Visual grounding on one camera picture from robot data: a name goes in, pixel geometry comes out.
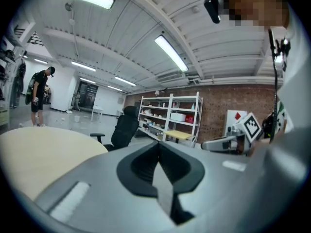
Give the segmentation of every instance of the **red box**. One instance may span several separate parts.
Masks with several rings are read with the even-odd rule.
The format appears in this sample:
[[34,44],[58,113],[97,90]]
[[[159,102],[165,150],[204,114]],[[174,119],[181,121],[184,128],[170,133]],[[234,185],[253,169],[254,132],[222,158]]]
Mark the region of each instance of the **red box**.
[[186,120],[185,120],[187,123],[193,123],[194,121],[194,117],[193,116],[190,116],[190,115],[186,115]]

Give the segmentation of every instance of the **black office chair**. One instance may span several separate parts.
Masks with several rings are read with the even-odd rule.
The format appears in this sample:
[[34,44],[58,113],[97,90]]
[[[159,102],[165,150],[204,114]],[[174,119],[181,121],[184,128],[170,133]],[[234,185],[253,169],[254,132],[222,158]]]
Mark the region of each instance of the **black office chair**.
[[[124,115],[118,118],[116,129],[111,137],[111,144],[104,144],[108,151],[113,151],[127,147],[138,129],[139,121],[138,117],[139,108],[135,106],[127,106],[123,110]],[[102,143],[102,133],[92,133],[90,136],[97,137],[97,140]]]

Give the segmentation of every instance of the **black shorts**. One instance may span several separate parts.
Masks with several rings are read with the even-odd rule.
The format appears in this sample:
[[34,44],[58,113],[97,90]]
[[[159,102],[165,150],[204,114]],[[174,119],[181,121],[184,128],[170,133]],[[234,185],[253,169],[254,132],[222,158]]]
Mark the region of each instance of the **black shorts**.
[[32,112],[38,112],[38,110],[43,110],[43,97],[38,97],[38,105],[34,105],[33,102],[31,102],[31,111]]

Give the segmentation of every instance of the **white box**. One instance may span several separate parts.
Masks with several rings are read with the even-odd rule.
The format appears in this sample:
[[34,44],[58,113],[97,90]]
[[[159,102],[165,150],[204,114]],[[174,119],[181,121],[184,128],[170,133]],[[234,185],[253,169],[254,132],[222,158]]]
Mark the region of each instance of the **white box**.
[[186,120],[186,115],[181,113],[171,113],[171,120],[184,122]]

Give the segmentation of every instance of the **brick wall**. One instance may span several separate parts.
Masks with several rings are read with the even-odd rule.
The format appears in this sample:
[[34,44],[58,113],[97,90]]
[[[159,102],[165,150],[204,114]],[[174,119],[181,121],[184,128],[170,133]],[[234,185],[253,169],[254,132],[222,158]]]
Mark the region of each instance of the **brick wall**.
[[[261,124],[274,106],[274,88],[271,85],[213,85],[170,89],[160,93],[160,97],[168,97],[170,93],[174,96],[193,96],[197,91],[203,97],[199,143],[223,135],[227,110],[253,112]],[[126,96],[124,106],[134,105],[142,96],[155,97],[155,92]],[[178,124],[176,129],[188,132],[190,127]]]

